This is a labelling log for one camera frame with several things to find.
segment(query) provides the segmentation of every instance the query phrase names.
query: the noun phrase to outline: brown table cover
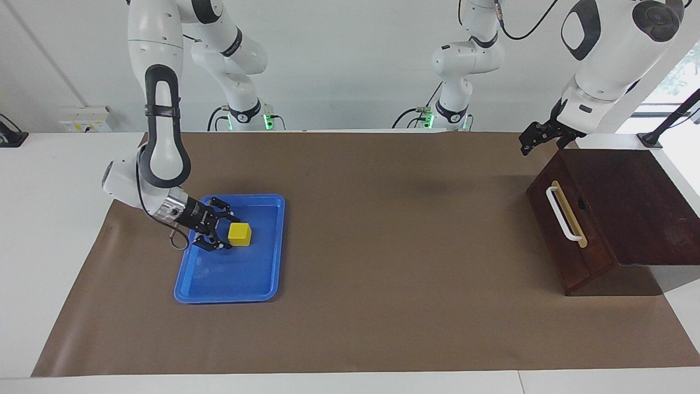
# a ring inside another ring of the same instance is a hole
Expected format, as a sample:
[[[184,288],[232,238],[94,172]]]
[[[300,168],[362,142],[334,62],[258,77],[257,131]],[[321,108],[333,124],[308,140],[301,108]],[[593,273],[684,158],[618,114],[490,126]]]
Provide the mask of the brown table cover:
[[[178,304],[169,231],[115,202],[33,376],[700,365],[665,297],[563,295],[525,197],[554,144],[524,158],[500,133],[183,137],[194,197],[286,198],[279,293]]]

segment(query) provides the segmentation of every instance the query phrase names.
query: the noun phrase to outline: window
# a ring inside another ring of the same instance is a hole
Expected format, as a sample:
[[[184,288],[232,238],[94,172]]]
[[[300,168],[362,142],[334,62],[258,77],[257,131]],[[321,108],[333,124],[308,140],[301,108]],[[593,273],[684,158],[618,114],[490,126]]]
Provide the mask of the window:
[[[700,88],[700,42],[673,68],[654,92],[617,131],[648,133]],[[666,155],[700,194],[700,125],[687,121],[668,130],[660,141]]]

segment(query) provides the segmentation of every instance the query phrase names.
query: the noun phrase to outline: blue plastic tray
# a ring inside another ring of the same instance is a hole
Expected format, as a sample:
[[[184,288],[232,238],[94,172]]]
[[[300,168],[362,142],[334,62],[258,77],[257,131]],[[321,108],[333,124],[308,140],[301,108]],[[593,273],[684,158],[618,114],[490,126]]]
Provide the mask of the blue plastic tray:
[[[262,302],[274,297],[279,284],[279,265],[284,227],[284,198],[277,194],[215,195],[231,205],[231,212],[253,230],[251,245],[207,252],[190,246],[182,257],[175,284],[175,299],[183,304]],[[228,227],[218,235],[228,237]],[[190,242],[195,232],[190,231]]]

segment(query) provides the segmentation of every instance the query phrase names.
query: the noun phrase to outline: white table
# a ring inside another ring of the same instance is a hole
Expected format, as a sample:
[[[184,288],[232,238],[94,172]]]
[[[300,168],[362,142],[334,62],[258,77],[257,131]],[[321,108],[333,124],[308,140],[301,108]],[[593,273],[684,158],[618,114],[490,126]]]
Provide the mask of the white table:
[[[96,376],[27,379],[102,227],[111,199],[100,180],[133,154],[141,133],[34,134],[0,149],[0,393],[698,393],[700,368],[544,372]],[[633,136],[588,136],[582,147],[639,148]],[[697,196],[655,156],[700,212]],[[700,282],[667,295],[700,347]]]

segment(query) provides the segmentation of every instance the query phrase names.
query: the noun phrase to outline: yellow block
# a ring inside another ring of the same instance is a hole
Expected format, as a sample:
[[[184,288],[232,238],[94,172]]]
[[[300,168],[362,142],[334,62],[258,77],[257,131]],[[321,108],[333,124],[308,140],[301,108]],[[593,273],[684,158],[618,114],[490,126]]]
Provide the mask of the yellow block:
[[[231,223],[228,229],[228,242],[233,246],[250,246],[253,231],[248,223]]]

